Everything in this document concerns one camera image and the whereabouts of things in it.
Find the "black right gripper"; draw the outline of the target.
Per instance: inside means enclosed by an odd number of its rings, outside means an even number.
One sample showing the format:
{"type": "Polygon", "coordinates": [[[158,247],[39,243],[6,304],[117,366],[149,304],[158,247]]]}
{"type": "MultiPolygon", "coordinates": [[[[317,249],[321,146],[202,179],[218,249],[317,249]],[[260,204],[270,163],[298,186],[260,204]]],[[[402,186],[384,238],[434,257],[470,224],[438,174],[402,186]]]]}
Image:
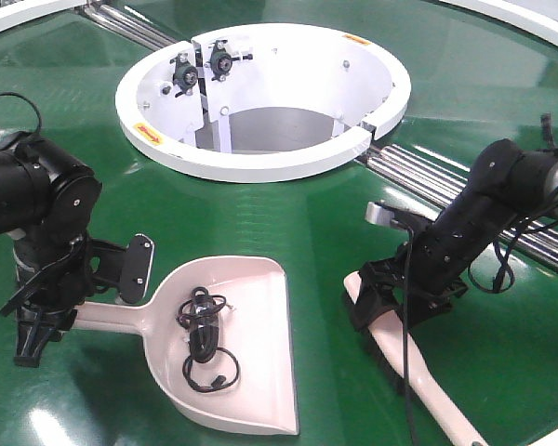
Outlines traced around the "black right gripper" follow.
{"type": "MultiPolygon", "coordinates": [[[[404,303],[399,303],[394,290],[405,291],[405,274],[392,259],[366,262],[348,275],[349,318],[356,331],[368,328],[382,314],[393,310],[402,320],[404,303]]],[[[431,295],[408,286],[407,321],[410,327],[445,314],[452,309],[453,297],[461,297],[468,286],[456,278],[439,295],[431,295]]]]}

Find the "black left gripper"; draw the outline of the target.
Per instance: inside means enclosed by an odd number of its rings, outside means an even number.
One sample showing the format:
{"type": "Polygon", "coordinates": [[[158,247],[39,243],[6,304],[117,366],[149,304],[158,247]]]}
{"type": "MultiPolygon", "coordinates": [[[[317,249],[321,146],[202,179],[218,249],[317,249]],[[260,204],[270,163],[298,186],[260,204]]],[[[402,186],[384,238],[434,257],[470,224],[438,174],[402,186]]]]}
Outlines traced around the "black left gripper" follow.
{"type": "MultiPolygon", "coordinates": [[[[71,251],[52,258],[43,267],[35,259],[13,251],[16,265],[17,291],[0,308],[8,316],[17,309],[70,311],[97,292],[93,281],[91,254],[71,251]]],[[[40,321],[18,323],[17,345],[13,361],[17,366],[37,368],[48,342],[59,342],[60,331],[40,321]]]]}

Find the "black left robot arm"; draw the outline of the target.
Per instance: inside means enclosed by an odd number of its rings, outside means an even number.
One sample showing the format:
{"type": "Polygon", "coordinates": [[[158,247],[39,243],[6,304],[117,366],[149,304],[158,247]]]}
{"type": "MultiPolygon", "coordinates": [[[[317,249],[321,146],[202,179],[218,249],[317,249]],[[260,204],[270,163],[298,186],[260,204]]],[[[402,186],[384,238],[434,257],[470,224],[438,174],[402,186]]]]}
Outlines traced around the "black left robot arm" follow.
{"type": "Polygon", "coordinates": [[[0,234],[13,241],[16,268],[16,291],[0,314],[16,319],[14,362],[23,367],[39,365],[95,292],[87,226],[101,184],[41,129],[0,138],[0,234]]]}

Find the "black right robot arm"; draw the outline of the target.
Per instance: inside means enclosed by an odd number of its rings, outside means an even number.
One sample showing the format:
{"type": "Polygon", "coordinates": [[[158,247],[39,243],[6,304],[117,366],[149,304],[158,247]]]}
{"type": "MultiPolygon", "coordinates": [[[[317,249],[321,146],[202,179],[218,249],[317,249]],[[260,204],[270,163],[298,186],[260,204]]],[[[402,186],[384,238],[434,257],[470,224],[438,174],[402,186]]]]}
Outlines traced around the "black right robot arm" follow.
{"type": "Polygon", "coordinates": [[[506,138],[493,142],[435,220],[378,202],[367,205],[367,221],[405,230],[409,239],[393,257],[358,270],[361,283],[350,311],[356,330],[390,310],[410,326],[448,312],[452,298],[467,290],[461,273],[502,231],[521,236],[540,216],[558,220],[558,146],[550,115],[540,121],[546,148],[524,151],[506,138]]]}

